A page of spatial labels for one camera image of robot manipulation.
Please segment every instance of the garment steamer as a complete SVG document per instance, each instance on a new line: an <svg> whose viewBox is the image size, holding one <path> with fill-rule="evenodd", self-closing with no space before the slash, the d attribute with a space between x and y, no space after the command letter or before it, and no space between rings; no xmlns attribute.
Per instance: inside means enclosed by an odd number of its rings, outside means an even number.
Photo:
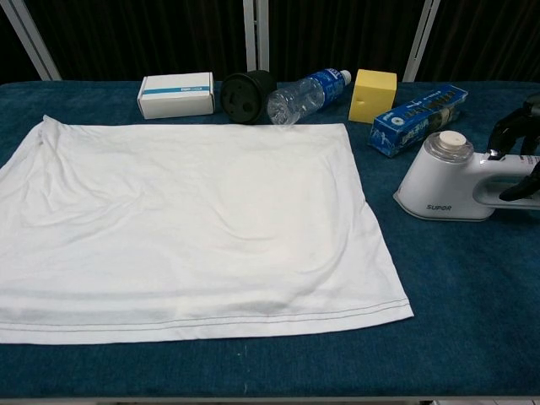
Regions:
<svg viewBox="0 0 540 405"><path fill-rule="evenodd" d="M507 154L525 137L521 154ZM485 154L459 132L427 137L394 198L421 219L480 221L496 208L540 209L540 93L497 122Z"/></svg>

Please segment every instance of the blue tablecloth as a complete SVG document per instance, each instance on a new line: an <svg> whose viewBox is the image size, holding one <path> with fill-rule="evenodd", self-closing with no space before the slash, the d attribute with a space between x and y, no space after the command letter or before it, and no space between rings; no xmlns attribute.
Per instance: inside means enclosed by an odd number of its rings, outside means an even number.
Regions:
<svg viewBox="0 0 540 405"><path fill-rule="evenodd" d="M495 122L540 91L469 90L451 128L484 150ZM345 122L370 206L415 317L310 336L88 346L0 345L0 397L533 396L540 394L540 215L498 211L482 223L431 222L392 199L419 144L393 159L347 122L349 86L304 123ZM399 84L397 103L435 84ZM0 165L44 114L72 124L144 123L136 82L0 87ZM153 120L220 123L211 116Z"/></svg>

